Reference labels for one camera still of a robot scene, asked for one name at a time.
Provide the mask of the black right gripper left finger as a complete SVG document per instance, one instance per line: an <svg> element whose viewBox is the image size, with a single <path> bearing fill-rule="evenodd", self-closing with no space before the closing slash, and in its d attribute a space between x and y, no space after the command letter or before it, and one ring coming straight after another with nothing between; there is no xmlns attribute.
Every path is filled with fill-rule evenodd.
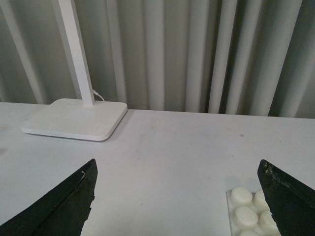
<svg viewBox="0 0 315 236"><path fill-rule="evenodd" d="M91 159L47 194L1 225L2 236L79 236L95 199Z"/></svg>

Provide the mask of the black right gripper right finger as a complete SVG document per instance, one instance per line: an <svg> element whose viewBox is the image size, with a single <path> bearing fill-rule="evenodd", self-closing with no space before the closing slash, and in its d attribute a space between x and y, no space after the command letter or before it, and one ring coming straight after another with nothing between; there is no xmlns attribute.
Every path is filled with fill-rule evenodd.
<svg viewBox="0 0 315 236"><path fill-rule="evenodd" d="M315 191L264 159L257 176L280 234L313 236Z"/></svg>

